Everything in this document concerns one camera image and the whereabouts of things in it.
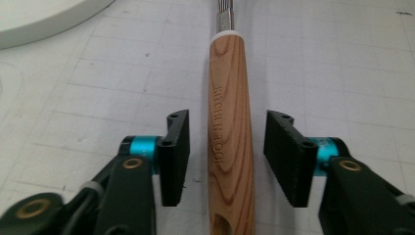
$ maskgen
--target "metal shaft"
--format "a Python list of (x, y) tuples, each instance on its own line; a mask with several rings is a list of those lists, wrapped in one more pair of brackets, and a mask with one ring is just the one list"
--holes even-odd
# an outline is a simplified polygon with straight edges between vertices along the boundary
[(218, 0), (219, 13), (217, 14), (217, 32), (234, 29), (234, 13), (232, 0)]

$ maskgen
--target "wood grain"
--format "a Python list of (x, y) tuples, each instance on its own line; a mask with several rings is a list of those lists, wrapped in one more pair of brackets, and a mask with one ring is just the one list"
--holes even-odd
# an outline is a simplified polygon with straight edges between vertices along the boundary
[(210, 234), (254, 234), (254, 165), (244, 40), (210, 45), (208, 189)]

